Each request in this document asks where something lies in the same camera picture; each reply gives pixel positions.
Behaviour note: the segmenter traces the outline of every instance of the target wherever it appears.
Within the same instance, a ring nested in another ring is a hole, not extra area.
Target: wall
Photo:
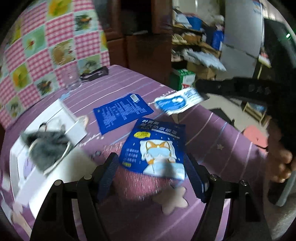
[[[220,14],[218,0],[173,0],[173,5],[179,6],[182,12],[195,13],[207,24]]]

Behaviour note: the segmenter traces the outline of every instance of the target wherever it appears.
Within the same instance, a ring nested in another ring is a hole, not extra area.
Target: gray fur fabric
[[[62,157],[69,142],[65,133],[61,131],[22,133],[20,137],[28,147],[38,139],[30,151],[29,156],[36,167],[42,172]]]

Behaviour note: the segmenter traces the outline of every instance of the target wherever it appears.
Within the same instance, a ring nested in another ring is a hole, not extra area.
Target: screw
[[[210,179],[213,181],[217,181],[218,177],[215,174],[210,175]]]
[[[92,175],[87,174],[83,177],[85,180],[90,180],[92,178]]]
[[[241,184],[242,184],[243,186],[248,186],[248,182],[246,182],[245,180],[241,180]]]
[[[54,185],[55,186],[59,186],[59,185],[61,185],[62,184],[62,181],[61,180],[56,180],[55,182],[54,182]]]

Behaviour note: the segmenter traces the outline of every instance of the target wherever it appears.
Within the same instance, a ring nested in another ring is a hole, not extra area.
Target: blue package
[[[165,97],[157,97],[155,107],[167,115],[182,113],[202,102],[204,98],[193,87],[188,87]]]
[[[220,30],[215,31],[213,34],[212,48],[216,50],[221,50],[223,40],[224,33]]]
[[[185,125],[139,118],[119,163],[132,172],[184,180],[184,149]]]
[[[94,109],[102,135],[152,113],[153,110],[138,94],[128,94]]]

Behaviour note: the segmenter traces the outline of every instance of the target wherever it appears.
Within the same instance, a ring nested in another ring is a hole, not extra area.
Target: wooden cabinet
[[[127,68],[128,62],[126,56],[125,39],[111,40],[108,41],[107,44],[109,49],[111,65],[117,64]]]
[[[169,34],[126,37],[129,68],[168,84],[171,72],[171,40]]]
[[[151,0],[152,33],[173,34],[172,0]]]
[[[110,63],[117,64],[162,84],[171,72],[172,0],[93,0],[106,33]],[[145,35],[123,37],[120,16],[129,10],[137,16]]]

